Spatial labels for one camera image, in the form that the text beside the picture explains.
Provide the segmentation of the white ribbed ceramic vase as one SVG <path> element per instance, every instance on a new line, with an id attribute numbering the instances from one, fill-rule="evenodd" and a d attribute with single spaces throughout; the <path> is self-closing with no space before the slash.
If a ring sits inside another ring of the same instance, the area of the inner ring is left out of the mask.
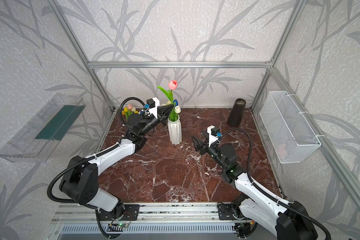
<path id="1" fill-rule="evenodd" d="M 182 142 L 182 126 L 180 118 L 176 121 L 168 120 L 168 130 L 171 143 L 173 145 L 179 145 Z"/>

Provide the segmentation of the pink tulip flower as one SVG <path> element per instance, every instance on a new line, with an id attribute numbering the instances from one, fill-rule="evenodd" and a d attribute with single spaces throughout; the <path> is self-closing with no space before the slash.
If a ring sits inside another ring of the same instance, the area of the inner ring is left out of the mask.
<path id="1" fill-rule="evenodd" d="M 169 90 L 165 90 L 164 88 L 157 86 L 157 88 L 161 90 L 168 98 L 168 101 L 165 104 L 163 104 L 163 106 L 173 104 L 173 100 L 175 100 L 173 91 L 178 87 L 178 82 L 175 80 L 170 81 L 168 83 L 168 87 Z"/>

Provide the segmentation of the bundle of tulips with band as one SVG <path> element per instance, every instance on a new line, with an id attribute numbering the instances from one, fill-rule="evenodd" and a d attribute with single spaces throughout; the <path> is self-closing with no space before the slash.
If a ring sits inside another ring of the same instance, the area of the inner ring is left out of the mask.
<path id="1" fill-rule="evenodd" d="M 122 115 L 125 116 L 126 120 L 132 115 L 132 114 L 139 114 L 140 112 L 137 111 L 137 109 L 131 105 L 128 104 L 126 107 L 122 109 Z"/>

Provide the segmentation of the black cylindrical vase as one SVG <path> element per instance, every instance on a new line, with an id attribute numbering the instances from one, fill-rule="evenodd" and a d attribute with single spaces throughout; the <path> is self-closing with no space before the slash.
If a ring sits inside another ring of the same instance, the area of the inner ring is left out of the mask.
<path id="1" fill-rule="evenodd" d="M 241 124 L 245 108 L 246 101 L 244 99 L 235 100 L 227 121 L 229 126 L 238 127 Z"/>

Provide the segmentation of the white tulip flower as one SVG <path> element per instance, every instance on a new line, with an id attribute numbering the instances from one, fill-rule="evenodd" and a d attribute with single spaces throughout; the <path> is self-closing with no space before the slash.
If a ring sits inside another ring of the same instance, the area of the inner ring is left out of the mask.
<path id="1" fill-rule="evenodd" d="M 172 112 L 172 122 L 176 122 L 179 119 L 180 113 L 181 113 L 180 106 L 176 106 Z"/>

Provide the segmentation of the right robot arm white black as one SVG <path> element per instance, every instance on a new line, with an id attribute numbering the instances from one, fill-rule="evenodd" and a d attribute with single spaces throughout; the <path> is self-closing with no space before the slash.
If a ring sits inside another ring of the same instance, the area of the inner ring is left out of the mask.
<path id="1" fill-rule="evenodd" d="M 205 141 L 192 136 L 196 152 L 200 155 L 208 154 L 222 168 L 223 180 L 244 195 L 237 203 L 238 218 L 255 221 L 279 240 L 316 240 L 316 228 L 324 232 L 327 240 L 332 238 L 329 230 L 310 217 L 302 204 L 279 197 L 252 178 L 252 150 L 248 152 L 246 168 L 242 168 L 237 163 L 235 147 L 232 144 L 220 144 L 225 136 L 220 129 L 209 126 L 202 134 Z"/>

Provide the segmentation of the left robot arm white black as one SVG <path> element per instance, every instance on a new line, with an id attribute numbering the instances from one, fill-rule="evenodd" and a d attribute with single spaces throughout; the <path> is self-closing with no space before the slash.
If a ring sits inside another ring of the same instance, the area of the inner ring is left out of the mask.
<path id="1" fill-rule="evenodd" d="M 124 126 L 126 134 L 113 146 L 87 157 L 75 156 L 65 170 L 49 184 L 47 196 L 57 203 L 77 203 L 97 211 L 110 213 L 114 218 L 124 211 L 123 201 L 99 187 L 99 176 L 109 167 L 137 153 L 145 145 L 145 135 L 158 124 L 168 122 L 173 104 L 161 106 L 157 98 L 143 103 L 140 113 L 132 113 Z"/>

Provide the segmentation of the green circuit board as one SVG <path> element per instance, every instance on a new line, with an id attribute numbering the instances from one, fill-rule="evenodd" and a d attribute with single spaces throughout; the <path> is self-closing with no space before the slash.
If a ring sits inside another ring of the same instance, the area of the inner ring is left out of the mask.
<path id="1" fill-rule="evenodd" d="M 109 227 L 112 227 L 112 228 L 128 228 L 130 225 L 130 223 L 117 223 L 117 224 L 109 224 Z"/>

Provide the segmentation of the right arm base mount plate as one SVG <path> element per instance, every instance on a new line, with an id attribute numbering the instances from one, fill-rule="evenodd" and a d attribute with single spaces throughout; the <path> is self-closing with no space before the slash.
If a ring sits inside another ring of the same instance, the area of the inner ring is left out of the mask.
<path id="1" fill-rule="evenodd" d="M 237 209 L 233 207 L 232 203 L 217 203 L 219 220 L 243 220 L 244 217 L 238 213 Z"/>

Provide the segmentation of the aluminium frame front rail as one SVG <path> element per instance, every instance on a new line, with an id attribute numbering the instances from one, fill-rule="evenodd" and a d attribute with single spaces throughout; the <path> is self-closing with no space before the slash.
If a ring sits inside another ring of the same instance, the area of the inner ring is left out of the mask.
<path id="1" fill-rule="evenodd" d="M 139 215 L 132 223 L 215 223 L 219 220 L 217 203 L 126 203 L 140 205 Z M 227 220 L 225 222 L 248 222 Z M 95 210 L 77 204 L 61 204 L 55 213 L 53 224 L 62 223 L 96 223 Z"/>

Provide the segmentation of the aluminium frame back crossbar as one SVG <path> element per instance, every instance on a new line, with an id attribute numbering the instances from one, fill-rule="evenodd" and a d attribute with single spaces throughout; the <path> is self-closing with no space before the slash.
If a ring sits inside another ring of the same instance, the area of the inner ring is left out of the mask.
<path id="1" fill-rule="evenodd" d="M 224 69 L 267 69 L 270 62 L 88 62 L 92 69 L 152 69 L 152 68 L 224 68 Z"/>

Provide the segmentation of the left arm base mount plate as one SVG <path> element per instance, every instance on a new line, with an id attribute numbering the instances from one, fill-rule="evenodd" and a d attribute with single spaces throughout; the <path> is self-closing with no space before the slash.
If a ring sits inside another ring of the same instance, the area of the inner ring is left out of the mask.
<path id="1" fill-rule="evenodd" d="M 138 204 L 124 204 L 116 207 L 112 212 L 107 212 L 100 209 L 100 221 L 136 221 L 139 215 L 140 205 Z"/>

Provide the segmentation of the clear plastic wall tray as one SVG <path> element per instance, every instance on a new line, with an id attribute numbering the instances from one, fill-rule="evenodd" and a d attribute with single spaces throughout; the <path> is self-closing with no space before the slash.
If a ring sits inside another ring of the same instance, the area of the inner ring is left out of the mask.
<path id="1" fill-rule="evenodd" d="M 0 149 L 0 157 L 12 163 L 46 162 L 85 107 L 82 97 L 55 94 Z"/>

